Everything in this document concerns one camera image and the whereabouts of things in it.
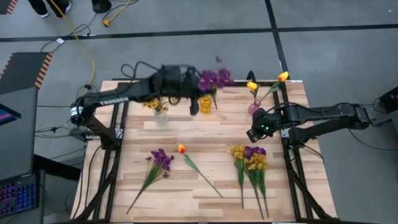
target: purple vase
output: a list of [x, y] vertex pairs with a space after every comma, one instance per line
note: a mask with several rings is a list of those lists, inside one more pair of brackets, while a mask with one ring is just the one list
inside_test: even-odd
[[259, 100], [254, 100], [254, 103], [252, 103], [249, 106], [249, 114], [253, 115], [256, 110], [260, 109], [261, 102]]

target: wooden tabletop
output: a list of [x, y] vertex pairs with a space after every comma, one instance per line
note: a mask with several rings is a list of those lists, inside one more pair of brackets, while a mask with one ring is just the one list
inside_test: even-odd
[[[105, 81], [101, 90], [112, 90], [117, 85], [118, 82]], [[308, 106], [303, 83], [287, 82], [286, 85], [289, 101]], [[266, 91], [267, 87], [261, 87], [259, 96]], [[252, 124], [248, 113], [248, 106], [252, 101], [247, 87], [226, 87], [217, 92], [218, 110], [213, 106], [210, 114], [198, 113], [196, 116], [190, 116], [190, 102], [181, 100], [177, 106], [170, 106], [169, 123], [165, 127], [155, 123], [153, 112], [149, 108], [130, 102], [111, 222], [262, 221], [254, 191], [247, 177], [244, 184], [245, 209], [241, 209], [236, 168], [233, 157], [226, 153], [230, 146], [237, 144], [259, 146], [267, 151], [269, 170], [266, 171], [266, 188], [269, 219], [266, 218], [264, 202], [261, 201], [266, 221], [294, 221], [280, 134], [275, 133], [273, 138], [266, 138], [257, 144], [252, 144], [246, 136], [246, 131]], [[272, 95], [269, 95], [261, 106], [264, 109], [274, 106]], [[112, 110], [112, 106], [98, 108], [95, 116], [105, 125], [109, 125]], [[186, 165], [183, 156], [178, 153], [178, 144], [185, 145], [187, 154], [224, 198], [220, 198], [202, 177]], [[77, 214], [84, 208], [88, 166], [99, 145], [100, 142], [97, 140], [88, 144], [83, 170], [82, 203]], [[317, 141], [311, 140], [308, 145], [319, 151]], [[147, 161], [144, 158], [150, 156], [150, 151], [159, 148], [175, 156], [170, 177], [152, 184], [126, 215], [144, 181], [147, 169]], [[322, 160], [306, 149], [301, 149], [300, 152], [309, 191], [324, 210], [335, 217], [336, 212]], [[93, 159], [89, 201], [98, 189], [103, 157], [104, 151], [100, 149]], [[80, 185], [81, 182], [72, 215], [79, 201]], [[304, 217], [302, 196], [299, 190], [297, 192], [301, 214]], [[104, 217], [107, 198], [106, 192], [101, 204], [100, 217]]]

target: rgb keyboard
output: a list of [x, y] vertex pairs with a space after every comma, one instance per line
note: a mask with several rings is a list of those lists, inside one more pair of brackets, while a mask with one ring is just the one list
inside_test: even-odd
[[0, 182], [0, 218], [37, 208], [38, 194], [34, 174]]

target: small vase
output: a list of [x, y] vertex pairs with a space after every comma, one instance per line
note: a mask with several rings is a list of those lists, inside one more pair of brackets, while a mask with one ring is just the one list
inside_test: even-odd
[[155, 122], [159, 126], [166, 126], [167, 123], [169, 122], [169, 117], [163, 111], [158, 112], [158, 111], [154, 110], [154, 115], [155, 115]]
[[211, 111], [211, 97], [203, 96], [199, 100], [200, 104], [200, 112], [201, 113], [210, 113]]
[[254, 100], [254, 103], [252, 103], [249, 106], [249, 114], [253, 115], [256, 110], [260, 109], [261, 102], [259, 100]]

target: yellow cable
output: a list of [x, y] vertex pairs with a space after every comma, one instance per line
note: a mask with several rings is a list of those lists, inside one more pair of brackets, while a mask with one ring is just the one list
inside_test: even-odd
[[85, 43], [83, 41], [81, 41], [79, 39], [79, 37], [77, 36], [77, 33], [75, 32], [75, 30], [73, 29], [72, 24], [70, 23], [69, 19], [65, 16], [65, 14], [61, 11], [61, 9], [54, 3], [53, 0], [50, 0], [51, 3], [55, 6], [55, 8], [58, 10], [58, 12], [62, 15], [63, 19], [65, 20], [65, 22], [68, 24], [70, 30], [72, 31], [73, 35], [75, 36], [76, 40], [79, 41], [82, 46], [84, 47], [84, 49], [86, 50], [88, 56], [90, 57], [91, 60], [91, 65], [93, 67], [93, 73], [91, 74], [90, 80], [88, 81], [88, 84], [90, 85], [91, 82], [93, 81], [94, 77], [95, 77], [95, 61], [94, 61], [94, 56], [91, 54], [90, 50], [88, 49], [88, 47], [85, 45]]
[[115, 13], [115, 15], [112, 16], [112, 18], [110, 18], [110, 19], [108, 19], [108, 20], [105, 20], [105, 21], [102, 21], [102, 23], [103, 23], [106, 27], [109, 27], [109, 25], [111, 24], [112, 20], [113, 20], [114, 18], [116, 18], [116, 16], [118, 16], [120, 12], [122, 12], [123, 10], [125, 10], [125, 8], [127, 8], [127, 7], [129, 6], [130, 2], [131, 2], [131, 0], [128, 0], [128, 2], [127, 2], [117, 13]]

